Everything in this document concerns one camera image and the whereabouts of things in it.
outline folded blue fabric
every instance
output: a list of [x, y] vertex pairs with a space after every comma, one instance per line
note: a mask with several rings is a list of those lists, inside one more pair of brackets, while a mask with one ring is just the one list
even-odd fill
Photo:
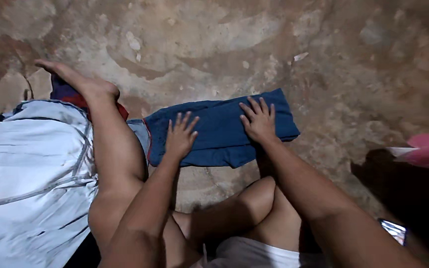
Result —
[[[282, 141], [292, 141], [299, 134], [294, 124], [289, 104], [282, 93], [276, 89], [271, 92], [252, 96], [258, 101], [263, 97], [269, 106], [276, 107], [276, 135]], [[249, 139], [239, 119], [244, 111], [239, 107], [243, 102], [250, 106], [247, 97], [231, 100], [205, 100], [187, 102], [163, 108], [146, 117], [145, 123], [152, 136], [148, 160], [152, 166], [158, 166], [165, 154], [168, 120], [176, 120], [177, 113], [192, 112], [192, 118], [200, 117], [194, 130], [198, 131], [191, 152], [182, 160], [180, 166], [199, 167], [240, 167], [256, 158], [253, 141]]]

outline hand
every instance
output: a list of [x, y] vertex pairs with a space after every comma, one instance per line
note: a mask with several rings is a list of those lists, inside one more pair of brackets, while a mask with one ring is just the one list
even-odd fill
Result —
[[249, 118], [248, 120], [246, 115], [243, 114], [240, 116], [247, 135], [258, 143], [278, 139], [276, 136], [276, 110], [274, 109], [274, 104], [271, 104], [270, 113], [262, 97], [259, 98], [261, 106], [251, 97], [247, 97], [247, 100], [251, 103], [252, 109], [242, 102], [239, 103], [239, 106], [241, 106], [242, 110]]
[[188, 124], [191, 112], [187, 112], [182, 121], [182, 113], [178, 113], [176, 117], [175, 127], [172, 127], [172, 121], [168, 122], [168, 134], [166, 137], [166, 153], [176, 159], [183, 159], [190, 151], [193, 146], [194, 139], [198, 136], [198, 131], [193, 131], [194, 125], [200, 120], [197, 116]]

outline leg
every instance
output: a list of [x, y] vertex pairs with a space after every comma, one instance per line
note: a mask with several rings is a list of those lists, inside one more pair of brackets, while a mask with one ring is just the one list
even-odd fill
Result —
[[173, 217], [194, 247], [241, 235], [298, 251], [301, 219], [272, 177], [265, 177], [211, 208]]
[[273, 247], [299, 251], [301, 222], [299, 214], [276, 186], [271, 211], [243, 236]]
[[191, 214], [174, 212], [173, 217], [193, 247], [242, 235], [258, 225], [271, 211], [276, 182], [265, 177], [204, 210]]
[[[99, 188], [89, 210], [89, 226], [102, 258], [128, 205], [143, 186], [145, 159], [140, 142], [118, 113], [115, 85], [81, 76], [65, 64], [38, 61], [86, 99], [92, 114]], [[164, 229], [167, 267], [191, 265], [200, 256], [170, 216]]]

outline phone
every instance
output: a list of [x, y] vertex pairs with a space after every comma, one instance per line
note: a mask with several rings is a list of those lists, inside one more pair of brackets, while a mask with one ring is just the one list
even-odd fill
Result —
[[407, 228], [387, 221], [385, 219], [378, 219], [382, 227], [397, 240], [400, 245], [404, 246], [407, 238]]

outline concrete floor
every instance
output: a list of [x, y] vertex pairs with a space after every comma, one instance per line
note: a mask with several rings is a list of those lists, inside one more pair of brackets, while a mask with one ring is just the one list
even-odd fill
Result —
[[[281, 87], [302, 132], [289, 146], [375, 216], [350, 163], [429, 132], [429, 1], [0, 0], [0, 79], [24, 84], [39, 57], [115, 83], [130, 117]], [[6, 91], [1, 111], [21, 97]], [[183, 168], [176, 208], [258, 178], [255, 163]]]

